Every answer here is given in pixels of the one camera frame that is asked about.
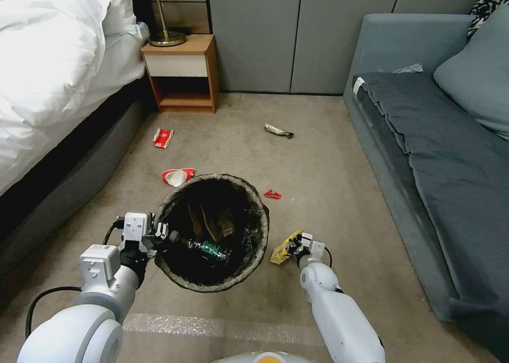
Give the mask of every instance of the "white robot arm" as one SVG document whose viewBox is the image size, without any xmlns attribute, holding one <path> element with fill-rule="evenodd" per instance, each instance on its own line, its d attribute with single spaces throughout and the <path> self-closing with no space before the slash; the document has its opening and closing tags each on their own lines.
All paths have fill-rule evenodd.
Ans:
<svg viewBox="0 0 509 363">
<path fill-rule="evenodd" d="M 85 286 L 77 305 L 37 327 L 17 363 L 114 363 L 122 343 L 122 323 L 143 282 L 152 254 L 144 237 L 153 229 L 150 213 L 127 213 L 119 248 L 92 245 L 80 256 Z M 166 225 L 155 237 L 166 238 Z M 297 255 L 301 286 L 335 363 L 385 363 L 381 340 L 332 269 L 321 262 L 324 244 L 303 234 Z M 263 352 L 223 359 L 224 363 L 309 363 L 294 355 Z"/>
<path fill-rule="evenodd" d="M 357 303 L 338 285 L 330 267 L 322 263 L 325 245 L 302 234 L 297 255 L 301 286 L 313 317 L 335 363 L 385 363 L 385 350 Z"/>
</svg>

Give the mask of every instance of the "green bottle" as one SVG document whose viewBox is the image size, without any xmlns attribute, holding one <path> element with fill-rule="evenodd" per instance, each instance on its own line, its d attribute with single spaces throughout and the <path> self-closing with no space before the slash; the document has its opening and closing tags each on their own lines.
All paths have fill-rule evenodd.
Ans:
<svg viewBox="0 0 509 363">
<path fill-rule="evenodd" d="M 232 250 L 225 247 L 224 245 L 220 245 L 209 240 L 199 242 L 187 238 L 181 238 L 176 230 L 170 233 L 168 239 L 172 243 L 180 242 L 181 244 L 186 245 L 189 249 L 199 250 L 203 259 L 212 259 L 213 261 L 223 265 L 228 263 L 232 255 Z"/>
</svg>

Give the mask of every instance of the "lamp base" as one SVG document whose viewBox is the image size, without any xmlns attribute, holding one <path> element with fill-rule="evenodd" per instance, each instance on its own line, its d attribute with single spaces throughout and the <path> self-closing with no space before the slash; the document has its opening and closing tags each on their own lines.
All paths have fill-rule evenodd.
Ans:
<svg viewBox="0 0 509 363">
<path fill-rule="evenodd" d="M 169 47 L 180 45 L 186 41 L 186 36 L 181 32 L 170 31 L 167 35 L 164 34 L 164 32 L 157 33 L 156 36 L 148 39 L 148 43 L 157 47 Z"/>
</svg>

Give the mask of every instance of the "red food packaging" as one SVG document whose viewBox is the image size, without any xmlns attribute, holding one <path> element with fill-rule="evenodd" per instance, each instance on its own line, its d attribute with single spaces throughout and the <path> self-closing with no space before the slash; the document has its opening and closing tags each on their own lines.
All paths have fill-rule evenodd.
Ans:
<svg viewBox="0 0 509 363">
<path fill-rule="evenodd" d="M 168 143 L 170 143 L 171 138 L 173 137 L 173 130 L 165 130 L 165 129 L 157 129 L 157 132 L 154 135 L 154 145 L 157 148 L 164 148 L 168 146 Z"/>
<path fill-rule="evenodd" d="M 163 172 L 163 181 L 171 186 L 178 187 L 195 175 L 194 168 L 168 169 Z"/>
<path fill-rule="evenodd" d="M 264 193 L 264 196 L 268 197 L 268 198 L 275 198 L 276 200 L 281 198 L 281 195 L 279 193 L 277 193 L 276 191 L 273 191 L 272 189 L 269 189 L 268 191 L 266 191 Z"/>
</svg>

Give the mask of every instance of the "black cable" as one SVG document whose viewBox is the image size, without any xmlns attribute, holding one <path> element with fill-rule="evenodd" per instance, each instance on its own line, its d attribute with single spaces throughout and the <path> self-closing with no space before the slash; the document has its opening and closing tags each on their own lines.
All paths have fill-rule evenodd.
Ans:
<svg viewBox="0 0 509 363">
<path fill-rule="evenodd" d="M 30 305 L 27 313 L 27 322 L 25 323 L 25 340 L 28 339 L 30 334 L 32 333 L 32 318 L 33 318 L 33 311 L 36 308 L 37 302 L 39 302 L 39 299 L 42 297 L 51 294 L 52 292 L 56 291 L 81 291 L 81 287 L 77 286 L 60 286 L 57 288 L 49 289 L 46 291 L 43 291 L 41 294 L 36 296 L 36 298 L 33 300 L 32 304 Z"/>
<path fill-rule="evenodd" d="M 332 268 L 332 254 L 330 254 L 329 249 L 327 249 L 327 246 L 324 246 L 327 253 L 329 253 L 329 267 Z"/>
<path fill-rule="evenodd" d="M 104 237 L 104 240 L 102 241 L 103 245 L 108 244 L 108 240 L 110 239 L 111 232 L 113 232 L 114 229 L 122 229 L 124 227 L 125 220 L 126 220 L 125 217 L 120 217 L 120 216 L 117 217 L 116 221 L 113 224 L 111 224 L 110 228 L 106 232 L 106 236 Z"/>
<path fill-rule="evenodd" d="M 108 229 L 108 231 L 106 232 L 106 236 L 104 237 L 104 240 L 102 242 L 103 245 L 107 245 L 108 244 L 108 240 L 110 239 L 110 236 L 111 236 L 111 232 L 113 232 L 113 230 L 116 228 L 115 224 L 113 223 L 110 228 Z"/>
</svg>

